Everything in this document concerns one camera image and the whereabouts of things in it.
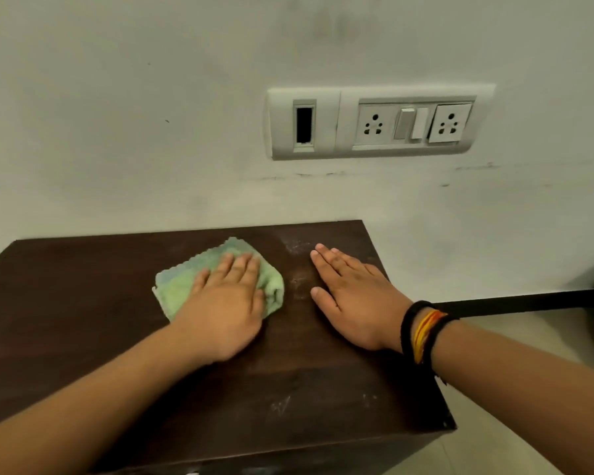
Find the white floor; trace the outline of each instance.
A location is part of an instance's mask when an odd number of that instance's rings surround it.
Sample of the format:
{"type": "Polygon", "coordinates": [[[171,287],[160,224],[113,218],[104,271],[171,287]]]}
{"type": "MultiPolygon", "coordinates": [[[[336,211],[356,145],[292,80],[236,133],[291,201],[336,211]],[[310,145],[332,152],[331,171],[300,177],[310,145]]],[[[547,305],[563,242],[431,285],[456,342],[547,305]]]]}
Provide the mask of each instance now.
{"type": "MultiPolygon", "coordinates": [[[[479,327],[594,368],[594,315],[584,310],[467,319],[479,327]]],[[[412,455],[387,475],[558,475],[547,460],[471,400],[438,382],[458,430],[412,455]]]]}

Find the light switch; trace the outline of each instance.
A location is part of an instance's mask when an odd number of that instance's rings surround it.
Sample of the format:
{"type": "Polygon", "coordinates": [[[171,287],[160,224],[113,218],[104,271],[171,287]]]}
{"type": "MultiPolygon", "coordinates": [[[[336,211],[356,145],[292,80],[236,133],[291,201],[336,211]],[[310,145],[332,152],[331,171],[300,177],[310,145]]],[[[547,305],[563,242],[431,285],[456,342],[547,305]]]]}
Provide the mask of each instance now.
{"type": "Polygon", "coordinates": [[[412,140],[418,140],[424,136],[424,129],[427,127],[427,119],[429,118],[429,108],[419,108],[416,112],[416,120],[413,123],[412,140]]]}
{"type": "Polygon", "coordinates": [[[396,124],[396,131],[394,132],[395,140],[404,140],[409,135],[409,130],[413,125],[415,118],[415,108],[401,108],[398,114],[398,122],[396,124]]]}

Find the hand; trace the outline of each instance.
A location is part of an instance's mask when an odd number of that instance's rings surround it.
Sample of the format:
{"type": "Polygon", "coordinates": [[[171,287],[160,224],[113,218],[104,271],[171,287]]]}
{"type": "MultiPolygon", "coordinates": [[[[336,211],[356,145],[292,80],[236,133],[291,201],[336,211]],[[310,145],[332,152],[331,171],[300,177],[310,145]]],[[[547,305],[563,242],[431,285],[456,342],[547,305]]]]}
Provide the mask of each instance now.
{"type": "Polygon", "coordinates": [[[217,268],[198,273],[189,298],[166,329],[181,341],[191,359],[223,362],[255,338],[261,328],[265,298],[256,290],[260,258],[250,253],[234,261],[224,255],[217,268]]]}
{"type": "Polygon", "coordinates": [[[412,301],[374,265],[321,243],[315,248],[310,258],[331,293],[314,287],[310,295],[333,327],[366,350],[390,348],[401,353],[400,324],[412,301]]]}

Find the power socket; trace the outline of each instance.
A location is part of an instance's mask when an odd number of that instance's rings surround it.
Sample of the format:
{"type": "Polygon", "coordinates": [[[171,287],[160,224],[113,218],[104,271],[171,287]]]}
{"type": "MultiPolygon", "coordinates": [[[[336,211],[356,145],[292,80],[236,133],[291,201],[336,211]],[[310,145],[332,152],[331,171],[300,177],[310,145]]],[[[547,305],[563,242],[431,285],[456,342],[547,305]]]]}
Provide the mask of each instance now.
{"type": "Polygon", "coordinates": [[[356,125],[355,145],[391,143],[396,128],[399,104],[360,104],[356,125]]]}
{"type": "Polygon", "coordinates": [[[472,106],[472,103],[438,105],[429,133],[429,143],[459,142],[472,106]]]}

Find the cleaning cloth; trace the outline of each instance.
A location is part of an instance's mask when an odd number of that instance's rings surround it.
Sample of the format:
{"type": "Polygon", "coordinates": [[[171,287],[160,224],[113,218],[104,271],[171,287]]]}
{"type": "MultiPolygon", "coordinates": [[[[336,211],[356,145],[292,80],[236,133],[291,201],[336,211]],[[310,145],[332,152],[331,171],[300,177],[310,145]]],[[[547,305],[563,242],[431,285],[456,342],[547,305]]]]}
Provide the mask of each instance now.
{"type": "Polygon", "coordinates": [[[156,274],[156,286],[152,288],[152,292],[156,295],[158,303],[161,304],[169,321],[174,319],[176,312],[189,296],[189,291],[198,272],[202,269],[214,270],[225,253],[233,253],[235,256],[242,253],[253,253],[260,257],[260,278],[257,288],[262,289],[266,296],[266,312],[263,318],[268,317],[282,306],[284,303],[282,275],[247,242],[231,237],[220,246],[204,251],[184,263],[156,274]]]}

